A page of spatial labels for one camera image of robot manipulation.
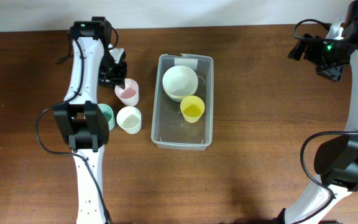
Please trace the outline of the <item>yellow plastic bowl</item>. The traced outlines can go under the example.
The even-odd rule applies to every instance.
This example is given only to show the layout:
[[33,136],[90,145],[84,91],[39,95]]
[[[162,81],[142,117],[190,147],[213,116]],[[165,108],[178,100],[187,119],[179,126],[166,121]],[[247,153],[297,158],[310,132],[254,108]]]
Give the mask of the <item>yellow plastic bowl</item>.
[[177,102],[181,102],[187,96],[191,96],[196,93],[194,90],[185,90],[185,89],[177,90],[177,91],[168,91],[166,89],[163,90],[171,100]]

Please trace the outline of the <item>white plastic bowl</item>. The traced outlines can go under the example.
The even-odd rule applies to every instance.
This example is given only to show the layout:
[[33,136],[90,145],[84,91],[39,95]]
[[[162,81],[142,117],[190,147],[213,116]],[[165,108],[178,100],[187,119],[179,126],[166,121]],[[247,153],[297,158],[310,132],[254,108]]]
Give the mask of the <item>white plastic bowl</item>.
[[163,74],[163,89],[168,91],[194,90],[198,88],[198,76],[190,67],[176,65]]

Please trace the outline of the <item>green plastic bowl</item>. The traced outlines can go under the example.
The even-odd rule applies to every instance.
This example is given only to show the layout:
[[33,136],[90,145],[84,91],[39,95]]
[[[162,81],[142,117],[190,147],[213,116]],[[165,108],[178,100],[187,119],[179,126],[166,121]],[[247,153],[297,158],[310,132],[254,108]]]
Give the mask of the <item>green plastic bowl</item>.
[[173,101],[176,101],[176,102],[181,102],[183,100],[182,97],[180,96],[174,96],[174,95],[168,95],[168,97],[173,100]]

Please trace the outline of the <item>yellow plastic cup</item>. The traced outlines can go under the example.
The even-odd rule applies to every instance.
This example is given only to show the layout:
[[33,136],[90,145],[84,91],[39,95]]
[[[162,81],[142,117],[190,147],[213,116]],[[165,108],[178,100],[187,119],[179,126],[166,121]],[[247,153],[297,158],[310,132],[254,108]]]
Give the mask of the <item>yellow plastic cup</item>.
[[180,111],[188,123],[196,123],[205,111],[204,101],[198,96],[187,96],[180,103]]

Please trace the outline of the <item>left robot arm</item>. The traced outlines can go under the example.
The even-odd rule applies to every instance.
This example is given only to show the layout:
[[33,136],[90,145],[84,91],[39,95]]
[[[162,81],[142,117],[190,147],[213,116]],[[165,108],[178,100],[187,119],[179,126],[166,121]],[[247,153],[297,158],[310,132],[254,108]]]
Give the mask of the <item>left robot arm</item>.
[[97,103],[97,89],[124,87],[126,53],[111,44],[115,32],[105,17],[76,21],[70,27],[73,68],[63,103],[53,115],[74,158],[78,184],[77,223],[110,223],[103,200],[103,154],[108,121]]

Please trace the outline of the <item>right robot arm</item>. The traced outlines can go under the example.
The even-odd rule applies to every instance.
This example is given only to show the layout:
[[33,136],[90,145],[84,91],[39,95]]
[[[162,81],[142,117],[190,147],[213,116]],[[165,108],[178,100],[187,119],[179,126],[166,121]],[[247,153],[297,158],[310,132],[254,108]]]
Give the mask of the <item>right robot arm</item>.
[[350,65],[352,89],[349,115],[344,131],[316,133],[302,144],[301,157],[311,140],[333,136],[316,151],[315,175],[310,174],[303,159],[300,161],[311,182],[292,206],[280,212],[274,219],[275,223],[322,223],[335,204],[358,191],[358,0],[349,4],[345,19],[335,24],[320,24],[327,30],[327,36],[295,34],[298,43],[288,58],[310,61],[315,64],[319,76],[334,82],[341,79],[344,66]]

